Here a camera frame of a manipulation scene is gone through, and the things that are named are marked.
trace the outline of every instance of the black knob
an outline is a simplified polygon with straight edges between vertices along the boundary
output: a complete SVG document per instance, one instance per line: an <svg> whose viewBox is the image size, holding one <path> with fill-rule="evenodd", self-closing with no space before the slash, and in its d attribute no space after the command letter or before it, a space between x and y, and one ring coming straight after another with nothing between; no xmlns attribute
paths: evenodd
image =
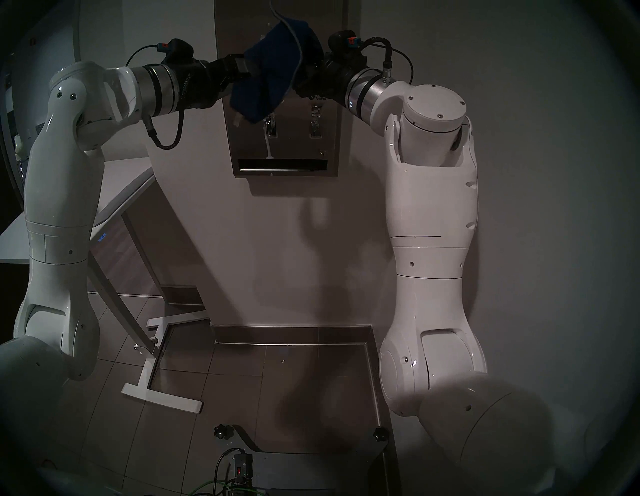
<svg viewBox="0 0 640 496"><path fill-rule="evenodd" d="M388 441L389 440L389 431L387 431L384 427L378 427L374 431L373 437L378 442Z"/></svg>
<svg viewBox="0 0 640 496"><path fill-rule="evenodd" d="M218 427L213 429L213 435L218 439L224 439L228 437L228 427L220 424Z"/></svg>

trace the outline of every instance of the white countertop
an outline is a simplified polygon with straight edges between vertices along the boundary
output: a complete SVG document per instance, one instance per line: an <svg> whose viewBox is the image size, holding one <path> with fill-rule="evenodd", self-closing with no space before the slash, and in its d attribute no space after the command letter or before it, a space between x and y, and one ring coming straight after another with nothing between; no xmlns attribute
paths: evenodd
<svg viewBox="0 0 640 496"><path fill-rule="evenodd" d="M105 162L91 242L95 243L111 221L121 215L155 180L148 157ZM29 238L24 212L0 235L0 263L29 263Z"/></svg>

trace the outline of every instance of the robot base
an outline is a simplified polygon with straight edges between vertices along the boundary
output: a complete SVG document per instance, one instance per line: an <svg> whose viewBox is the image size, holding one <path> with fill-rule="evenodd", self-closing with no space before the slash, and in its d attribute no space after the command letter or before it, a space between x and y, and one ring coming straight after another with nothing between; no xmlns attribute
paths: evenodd
<svg viewBox="0 0 640 496"><path fill-rule="evenodd" d="M216 435L222 437L216 441L218 449L240 448L253 455L253 487L266 489L268 496L368 495L369 468L389 440L388 431L378 427L345 454L268 453L250 447L253 444L245 442L241 432L237 426L216 427Z"/></svg>

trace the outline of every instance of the stainless steel panel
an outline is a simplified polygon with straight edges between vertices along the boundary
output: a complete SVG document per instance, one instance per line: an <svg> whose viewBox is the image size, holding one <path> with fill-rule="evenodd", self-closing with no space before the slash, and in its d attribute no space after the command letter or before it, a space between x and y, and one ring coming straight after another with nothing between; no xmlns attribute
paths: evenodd
<svg viewBox="0 0 640 496"><path fill-rule="evenodd" d="M274 7L284 17L307 21L326 52L329 36L346 28L347 3L348 0L277 0ZM216 0L215 15L219 57L243 53L279 22L271 14L268 0ZM230 97L223 99L223 107L236 177L338 174L341 112L336 102L302 99L291 91L275 110L275 121L269 120L270 137L265 138L264 123L252 125L236 118L229 100ZM267 158L267 139L275 160L247 169L256 160Z"/></svg>

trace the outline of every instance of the black cable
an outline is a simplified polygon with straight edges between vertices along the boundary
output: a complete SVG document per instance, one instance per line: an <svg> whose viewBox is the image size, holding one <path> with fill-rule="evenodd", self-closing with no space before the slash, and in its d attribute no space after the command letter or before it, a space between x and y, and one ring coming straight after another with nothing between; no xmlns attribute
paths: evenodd
<svg viewBox="0 0 640 496"><path fill-rule="evenodd" d="M173 150L180 143L180 138L182 137L182 124L184 123L184 110L180 110L178 112L178 131L175 133L175 139L171 145L165 146L160 143L158 139L158 133L156 132L156 128L153 128L151 131L148 131L147 134L149 138L156 144L158 148L161 150Z"/></svg>
<svg viewBox="0 0 640 496"><path fill-rule="evenodd" d="M362 52L366 47L374 44L374 43L382 43L385 48L385 63L391 62L391 52L393 51L393 47L391 46L391 42L386 38L380 38L379 36L374 36L373 38L369 38L362 42L362 44L358 47L358 52Z"/></svg>
<svg viewBox="0 0 640 496"><path fill-rule="evenodd" d="M372 47L377 47L377 48L386 48L384 45L371 45ZM401 52L400 50L396 50L395 48L391 48L394 52L402 55L406 61L409 63L409 67L411 67L411 79L409 79L409 84L411 84L413 82L413 64L411 63L411 59L404 53Z"/></svg>
<svg viewBox="0 0 640 496"><path fill-rule="evenodd" d="M185 94L187 93L187 88L189 88L190 80L191 80L191 74L189 74L187 76L187 79L184 80L184 86L182 87L182 97L183 98L184 98ZM184 109L181 109L178 112L178 131L175 133L175 139L174 139L173 143L171 145L168 145L168 146L165 146L162 143L160 143L160 140L158 139L158 133L156 132L156 128L155 127L151 128L150 131L147 131L147 134L149 135L149 138L151 138L151 140L161 150L173 150L175 147L178 146L178 143L180 143L180 139L182 138L182 125L183 124L184 124Z"/></svg>
<svg viewBox="0 0 640 496"><path fill-rule="evenodd" d="M129 57L129 60L127 60L127 63L124 65L124 67L128 67L129 66L129 62L131 62L131 59L133 59L138 52L141 52L145 48L157 48L157 47L158 47L158 45L147 45L146 47L139 48L138 50L133 52L133 55L131 57Z"/></svg>
<svg viewBox="0 0 640 496"><path fill-rule="evenodd" d="M216 463L216 471L213 472L213 490L214 490L214 492L216 490L216 486L218 485L218 469L220 468L220 462L224 459L225 456L227 456L229 453L231 453L233 451L238 451L240 453L244 453L244 449L241 449L241 448L229 448L223 454L220 455L220 458L218 458L218 462Z"/></svg>

